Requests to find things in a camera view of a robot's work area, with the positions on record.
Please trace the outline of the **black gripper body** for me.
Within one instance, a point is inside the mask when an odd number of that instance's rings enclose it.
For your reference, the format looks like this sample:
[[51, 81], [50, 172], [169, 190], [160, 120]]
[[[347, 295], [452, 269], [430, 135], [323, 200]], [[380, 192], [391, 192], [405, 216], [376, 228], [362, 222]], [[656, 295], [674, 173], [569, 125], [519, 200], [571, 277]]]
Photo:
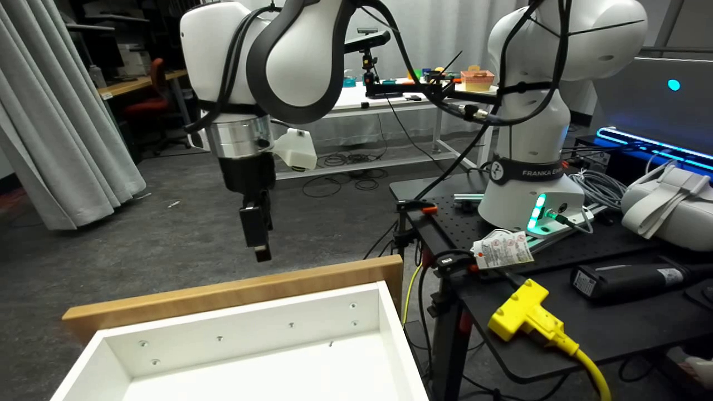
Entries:
[[225, 188], [238, 192], [245, 204], [269, 202], [269, 190], [276, 183], [275, 157], [256, 153], [248, 159], [220, 159], [219, 160]]

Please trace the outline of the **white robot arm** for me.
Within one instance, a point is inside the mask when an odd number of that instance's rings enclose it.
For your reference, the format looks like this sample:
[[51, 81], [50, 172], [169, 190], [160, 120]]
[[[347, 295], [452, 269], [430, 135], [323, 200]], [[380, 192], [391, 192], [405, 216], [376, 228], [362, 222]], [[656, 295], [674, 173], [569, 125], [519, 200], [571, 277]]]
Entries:
[[[243, 197], [248, 247], [269, 251], [269, 190], [279, 143], [269, 123], [294, 128], [334, 109], [341, 95], [345, 37], [357, 9], [383, 0], [284, 0], [250, 9], [214, 2], [181, 18], [189, 85], [225, 184]], [[624, 70], [645, 44], [649, 15], [637, 0], [528, 0], [489, 34], [494, 81], [481, 93], [454, 91], [445, 77], [409, 86], [442, 112], [502, 132], [489, 163], [480, 216], [502, 230], [528, 230], [539, 202], [580, 212], [585, 190], [559, 168], [571, 125], [562, 86]]]

